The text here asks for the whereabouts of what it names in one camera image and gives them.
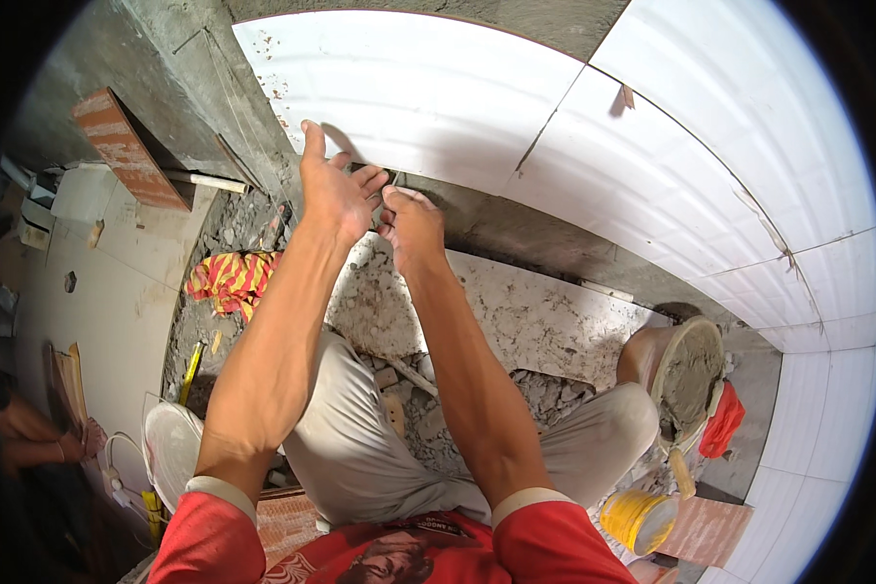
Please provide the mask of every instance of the knee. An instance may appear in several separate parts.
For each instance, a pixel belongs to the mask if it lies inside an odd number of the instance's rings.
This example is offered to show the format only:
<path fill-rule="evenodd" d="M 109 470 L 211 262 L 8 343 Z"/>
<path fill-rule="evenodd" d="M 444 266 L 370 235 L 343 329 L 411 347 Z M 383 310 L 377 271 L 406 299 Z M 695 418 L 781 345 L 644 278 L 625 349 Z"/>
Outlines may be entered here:
<path fill-rule="evenodd" d="M 640 453 L 658 433 L 658 411 L 652 397 L 638 383 L 623 383 L 603 398 L 610 398 L 615 429 Z"/>

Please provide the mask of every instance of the white pipe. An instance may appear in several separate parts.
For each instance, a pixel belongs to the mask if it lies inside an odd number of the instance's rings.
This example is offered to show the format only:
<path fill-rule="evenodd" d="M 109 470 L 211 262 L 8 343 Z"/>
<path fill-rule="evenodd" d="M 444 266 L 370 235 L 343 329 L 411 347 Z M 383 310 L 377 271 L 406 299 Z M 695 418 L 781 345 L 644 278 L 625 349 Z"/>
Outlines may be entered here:
<path fill-rule="evenodd" d="M 217 177 L 209 177 L 208 175 L 199 175 L 184 170 L 163 170 L 163 174 L 173 181 L 190 182 L 192 184 L 202 184 L 208 187 L 217 187 L 226 191 L 234 191 L 234 193 L 246 193 L 247 185 L 243 182 L 230 181 L 228 179 L 219 179 Z"/>
<path fill-rule="evenodd" d="M 10 158 L 5 156 L 0 158 L 0 168 L 6 172 L 13 182 L 20 185 L 26 193 L 30 192 L 30 187 L 33 185 L 33 180 L 29 175 L 24 173 Z"/>

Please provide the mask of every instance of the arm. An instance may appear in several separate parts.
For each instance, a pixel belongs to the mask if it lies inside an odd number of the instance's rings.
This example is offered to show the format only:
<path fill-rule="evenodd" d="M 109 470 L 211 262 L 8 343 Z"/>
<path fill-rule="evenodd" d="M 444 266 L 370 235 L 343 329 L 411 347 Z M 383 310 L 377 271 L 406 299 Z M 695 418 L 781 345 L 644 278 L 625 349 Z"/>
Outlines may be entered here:
<path fill-rule="evenodd" d="M 384 225 L 428 342 L 447 428 L 491 508 L 529 487 L 552 489 L 535 422 L 491 351 L 444 257 L 441 211 L 425 195 L 383 190 Z"/>
<path fill-rule="evenodd" d="M 321 128 L 306 121 L 302 129 L 304 218 L 215 383 L 195 469 L 254 505 L 273 454 L 304 410 L 331 289 L 387 178 L 375 166 L 346 176 L 350 155 L 326 162 Z"/>

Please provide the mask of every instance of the gray pants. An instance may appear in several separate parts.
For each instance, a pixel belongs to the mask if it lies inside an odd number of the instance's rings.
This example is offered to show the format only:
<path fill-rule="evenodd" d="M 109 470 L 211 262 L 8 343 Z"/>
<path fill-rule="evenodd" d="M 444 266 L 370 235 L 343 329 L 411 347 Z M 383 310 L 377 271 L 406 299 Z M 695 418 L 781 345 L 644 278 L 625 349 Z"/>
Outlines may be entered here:
<path fill-rule="evenodd" d="M 490 524 L 469 475 L 417 461 L 386 419 L 373 373 L 343 338 L 321 333 L 308 405 L 283 447 L 308 498 L 331 525 L 382 523 L 457 509 Z M 555 489 L 583 507 L 608 493 L 656 437 L 656 408 L 624 383 L 581 405 L 541 438 Z"/>

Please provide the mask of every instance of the man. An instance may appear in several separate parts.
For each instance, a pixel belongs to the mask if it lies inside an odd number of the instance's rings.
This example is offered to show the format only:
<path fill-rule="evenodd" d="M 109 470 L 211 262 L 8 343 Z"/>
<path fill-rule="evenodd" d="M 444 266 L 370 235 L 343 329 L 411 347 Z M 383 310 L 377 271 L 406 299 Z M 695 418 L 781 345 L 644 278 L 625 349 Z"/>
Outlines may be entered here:
<path fill-rule="evenodd" d="M 218 378 L 195 477 L 150 582 L 256 582 L 265 557 L 255 506 L 283 444 L 335 529 L 266 582 L 634 582 L 590 523 L 595 505 L 652 443 L 656 409 L 635 383 L 585 403 L 538 438 L 444 257 L 441 212 L 383 189 L 378 233 L 393 246 L 434 363 L 447 428 L 470 474 L 429 473 L 389 426 L 373 374 L 320 333 L 350 248 L 386 173 L 342 172 L 303 122 L 305 212 L 255 317 Z"/>

